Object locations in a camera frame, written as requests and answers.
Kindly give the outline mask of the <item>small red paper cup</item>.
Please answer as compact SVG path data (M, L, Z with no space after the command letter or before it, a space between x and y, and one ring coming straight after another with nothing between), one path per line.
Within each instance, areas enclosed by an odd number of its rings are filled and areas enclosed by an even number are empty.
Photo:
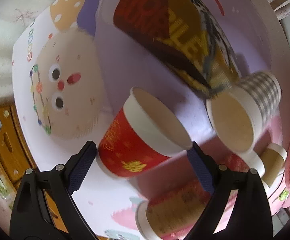
M111 177L131 178L192 146L174 113L144 89L133 87L99 143L97 162Z

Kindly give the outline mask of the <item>brown sleeve paper cup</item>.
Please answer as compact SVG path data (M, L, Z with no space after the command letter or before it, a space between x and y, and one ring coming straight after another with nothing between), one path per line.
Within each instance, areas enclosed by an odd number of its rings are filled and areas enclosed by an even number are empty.
M284 167L287 151L278 144L270 143L261 155L251 150L245 153L238 153L238 156L249 168L257 170L264 187L270 189Z

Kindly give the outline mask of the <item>tall red paper cup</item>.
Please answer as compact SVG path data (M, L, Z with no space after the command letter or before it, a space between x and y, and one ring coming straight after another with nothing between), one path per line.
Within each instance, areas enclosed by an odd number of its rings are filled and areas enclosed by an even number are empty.
M197 179L151 200L141 202L136 210L138 231L145 239L185 237L201 216L211 194Z

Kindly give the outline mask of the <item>grey checkered paper cup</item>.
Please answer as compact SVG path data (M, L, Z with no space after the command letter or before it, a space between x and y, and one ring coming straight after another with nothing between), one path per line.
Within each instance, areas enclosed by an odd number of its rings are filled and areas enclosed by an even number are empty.
M208 99L206 109L221 142L232 152L243 154L253 150L277 112L281 96L276 77L271 72L259 71Z

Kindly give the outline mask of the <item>dark patterned paper cup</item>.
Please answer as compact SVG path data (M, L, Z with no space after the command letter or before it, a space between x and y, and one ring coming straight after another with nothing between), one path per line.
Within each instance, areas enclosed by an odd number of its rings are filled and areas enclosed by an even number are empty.
M212 98L240 78L233 49L202 0L119 0L113 23L198 96Z

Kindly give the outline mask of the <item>wooden desk with drawers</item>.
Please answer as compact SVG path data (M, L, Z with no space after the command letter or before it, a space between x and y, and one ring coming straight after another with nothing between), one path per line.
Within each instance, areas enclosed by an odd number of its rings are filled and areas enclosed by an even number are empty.
M25 171L37 165L26 143L15 104L0 105L0 174L17 190Z

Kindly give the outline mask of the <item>cartoon printed tablecloth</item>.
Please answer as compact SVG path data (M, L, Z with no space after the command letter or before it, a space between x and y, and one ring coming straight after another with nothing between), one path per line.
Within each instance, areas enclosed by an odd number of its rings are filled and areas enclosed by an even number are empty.
M55 0L12 50L31 155L13 239L270 239L290 51L267 0Z

